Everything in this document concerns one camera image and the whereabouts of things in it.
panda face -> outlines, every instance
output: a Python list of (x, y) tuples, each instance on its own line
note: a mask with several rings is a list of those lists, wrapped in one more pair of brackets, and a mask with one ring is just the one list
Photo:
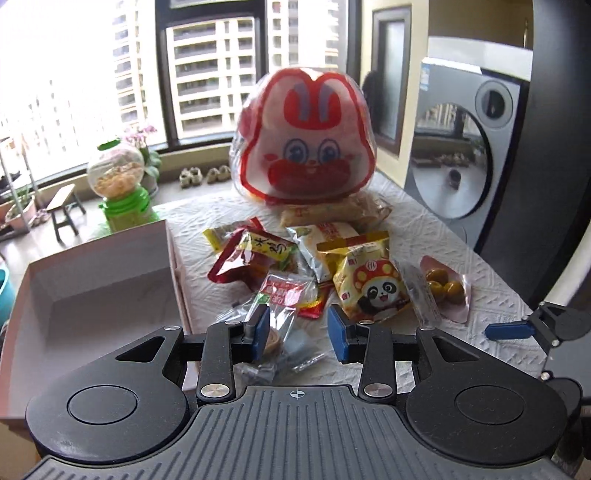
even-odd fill
[(389, 277), (378, 277), (363, 286), (365, 295), (374, 308), (385, 310), (394, 305), (400, 296), (396, 281)]

open box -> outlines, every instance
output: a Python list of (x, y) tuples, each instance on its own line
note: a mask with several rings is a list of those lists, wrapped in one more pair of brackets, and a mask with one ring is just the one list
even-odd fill
[[(31, 263), (0, 359), (0, 421), (19, 433), (29, 400), (56, 378), (165, 325), (190, 333), (166, 222)], [(197, 384), (195, 364), (183, 385)]]

yellow panda snack bag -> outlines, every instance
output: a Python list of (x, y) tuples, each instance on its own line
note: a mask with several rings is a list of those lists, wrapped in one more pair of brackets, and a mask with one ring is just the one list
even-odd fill
[(326, 253), (343, 310), (351, 320), (382, 320), (410, 305), (407, 289), (389, 259), (388, 232), (371, 232), (317, 245)]

teal bucket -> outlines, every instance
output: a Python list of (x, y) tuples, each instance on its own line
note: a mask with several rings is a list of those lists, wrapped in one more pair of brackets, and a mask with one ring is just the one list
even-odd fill
[(0, 327), (10, 318), (14, 306), (15, 291), (5, 265), (0, 267)]

round glass door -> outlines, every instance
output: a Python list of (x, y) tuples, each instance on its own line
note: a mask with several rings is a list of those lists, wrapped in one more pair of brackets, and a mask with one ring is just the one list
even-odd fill
[(410, 167), (425, 204), (437, 215), (462, 218), (486, 197), (492, 158), (478, 120), (452, 103), (417, 119)]

